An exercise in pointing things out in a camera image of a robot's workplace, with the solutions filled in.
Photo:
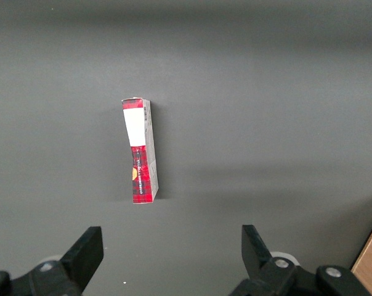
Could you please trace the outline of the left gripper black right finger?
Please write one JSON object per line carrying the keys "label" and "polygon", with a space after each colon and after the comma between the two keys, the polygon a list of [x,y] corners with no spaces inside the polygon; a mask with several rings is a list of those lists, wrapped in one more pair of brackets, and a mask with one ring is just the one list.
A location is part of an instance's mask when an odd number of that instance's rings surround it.
{"label": "left gripper black right finger", "polygon": [[273,256],[254,225],[241,229],[241,256],[248,278],[230,295],[369,295],[347,268],[323,265],[306,271],[283,256]]}

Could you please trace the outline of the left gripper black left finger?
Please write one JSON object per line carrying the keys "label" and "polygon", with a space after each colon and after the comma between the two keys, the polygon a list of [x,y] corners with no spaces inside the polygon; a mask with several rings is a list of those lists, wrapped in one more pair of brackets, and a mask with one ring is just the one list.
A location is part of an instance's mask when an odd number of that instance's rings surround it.
{"label": "left gripper black left finger", "polygon": [[100,226],[91,226],[58,260],[46,260],[12,279],[0,271],[0,295],[82,295],[103,260]]}

